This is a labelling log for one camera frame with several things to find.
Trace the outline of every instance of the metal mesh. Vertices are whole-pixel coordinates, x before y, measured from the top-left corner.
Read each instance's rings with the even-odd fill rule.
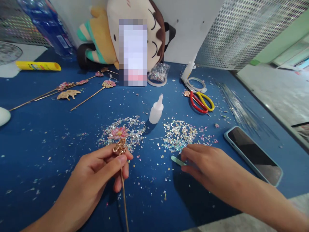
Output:
[[[225,0],[195,63],[240,70],[309,7],[309,0]]]
[[[0,40],[50,47],[16,0],[0,1]]]

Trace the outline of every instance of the hand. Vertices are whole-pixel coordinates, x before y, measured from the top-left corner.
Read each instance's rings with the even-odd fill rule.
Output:
[[[181,152],[181,160],[187,159],[199,169],[187,165],[181,170],[225,203],[278,231],[309,231],[309,219],[274,186],[250,174],[221,149],[189,144]]]
[[[117,156],[114,147],[111,144],[82,156],[53,207],[24,231],[73,232],[81,228],[101,199],[106,183],[114,176],[114,191],[119,192],[122,167],[123,178],[129,177],[127,159],[133,156],[128,150]]]

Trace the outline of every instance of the green wall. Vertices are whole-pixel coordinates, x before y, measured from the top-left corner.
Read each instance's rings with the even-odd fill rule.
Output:
[[[288,28],[267,45],[255,58],[261,63],[269,63],[282,52],[309,33],[309,10],[306,10]]]

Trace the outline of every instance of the yellow tube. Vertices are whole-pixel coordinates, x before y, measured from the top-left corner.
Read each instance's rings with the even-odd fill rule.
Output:
[[[16,61],[21,70],[61,71],[59,64],[54,62]]]

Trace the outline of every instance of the blue table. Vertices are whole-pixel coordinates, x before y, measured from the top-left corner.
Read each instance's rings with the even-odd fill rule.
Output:
[[[11,109],[52,90],[63,81],[76,82],[93,76],[92,73],[78,74],[76,63],[60,61],[50,50],[38,61],[58,61],[62,71],[22,71],[13,79],[0,79],[0,106]],[[168,117],[183,120],[196,128],[206,126],[205,135],[214,135],[219,141],[215,145],[252,173],[223,138],[223,133],[236,122],[230,112],[227,113],[232,118],[230,124],[220,116],[220,111],[228,110],[228,107],[213,79],[235,90],[279,137],[280,140],[266,134],[261,138],[252,135],[284,171],[278,189],[287,198],[309,192],[308,154],[235,77],[224,70],[201,67],[193,70],[191,76],[205,80],[207,95],[217,104],[209,117],[193,111],[188,98],[182,95],[184,86],[180,75],[184,68],[185,65],[171,63],[164,87],[116,86],[103,90],[72,112],[71,108],[101,88],[102,79],[93,78],[76,88],[84,88],[83,93],[75,96],[76,100],[53,100],[57,96],[54,95],[12,111],[11,120],[0,128],[0,231],[19,231],[42,216],[57,199],[79,158],[98,148],[101,126],[110,125],[116,118],[133,115],[147,121],[149,115],[143,112],[151,109],[161,93],[164,94],[162,118],[144,139],[143,148],[136,148],[135,158],[130,163],[130,177],[126,181],[130,230],[181,231],[240,213],[181,173],[180,167],[170,160],[171,153],[158,149],[157,142],[163,143],[161,139],[149,141],[165,135],[163,123],[172,121]],[[111,187],[112,183],[81,231],[125,230],[123,199],[118,200],[119,194],[113,193]]]

